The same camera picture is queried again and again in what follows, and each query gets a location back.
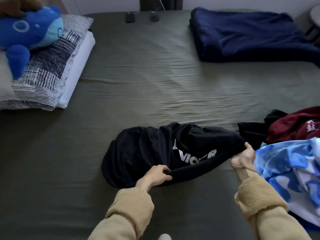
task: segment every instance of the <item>dark curtain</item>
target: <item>dark curtain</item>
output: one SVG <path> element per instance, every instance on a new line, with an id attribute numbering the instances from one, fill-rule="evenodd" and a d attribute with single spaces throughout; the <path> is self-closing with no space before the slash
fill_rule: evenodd
<path id="1" fill-rule="evenodd" d="M 161 0 L 166 10 L 182 10 L 183 0 Z M 159 0 L 140 0 L 141 11 L 163 10 Z"/>

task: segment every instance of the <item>stool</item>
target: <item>stool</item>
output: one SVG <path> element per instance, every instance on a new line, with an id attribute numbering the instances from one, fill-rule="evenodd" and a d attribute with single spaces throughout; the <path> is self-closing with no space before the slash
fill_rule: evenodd
<path id="1" fill-rule="evenodd" d="M 312 22 L 312 26 L 306 32 L 306 36 L 310 35 L 314 29 L 317 29 L 319 33 L 312 40 L 312 42 L 316 42 L 320 37 L 320 6 L 315 6 L 311 9 L 310 19 Z"/>

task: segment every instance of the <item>black clothing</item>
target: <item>black clothing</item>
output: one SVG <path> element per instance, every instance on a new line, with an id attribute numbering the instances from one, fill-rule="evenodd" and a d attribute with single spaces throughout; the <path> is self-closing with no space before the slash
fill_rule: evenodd
<path id="1" fill-rule="evenodd" d="M 272 123 L 288 115 L 274 109 L 264 119 L 264 123 L 241 122 L 238 123 L 239 133 L 244 137 L 254 150 L 258 150 L 262 142 L 266 142 L 266 133 Z"/>
<path id="2" fill-rule="evenodd" d="M 133 187 L 154 165 L 167 165 L 173 184 L 199 177 L 245 149 L 244 139 L 220 127 L 171 123 L 123 130 L 111 142 L 102 173 L 115 188 Z"/>

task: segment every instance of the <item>red shirt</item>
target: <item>red shirt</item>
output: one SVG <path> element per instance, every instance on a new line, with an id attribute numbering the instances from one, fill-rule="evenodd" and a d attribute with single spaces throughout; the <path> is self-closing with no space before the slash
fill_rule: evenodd
<path id="1" fill-rule="evenodd" d="M 320 137 L 320 106 L 299 110 L 277 120 L 269 127 L 266 142 L 307 140 Z"/>

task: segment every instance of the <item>blue whale plush toy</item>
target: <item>blue whale plush toy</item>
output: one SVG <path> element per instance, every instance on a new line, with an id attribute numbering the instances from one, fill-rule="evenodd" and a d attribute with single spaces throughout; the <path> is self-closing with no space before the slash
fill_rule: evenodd
<path id="1" fill-rule="evenodd" d="M 24 18 L 0 18 L 0 48 L 5 51 L 14 80 L 19 79 L 30 59 L 29 50 L 56 42 L 63 33 L 61 11 L 56 6 L 26 12 Z"/>

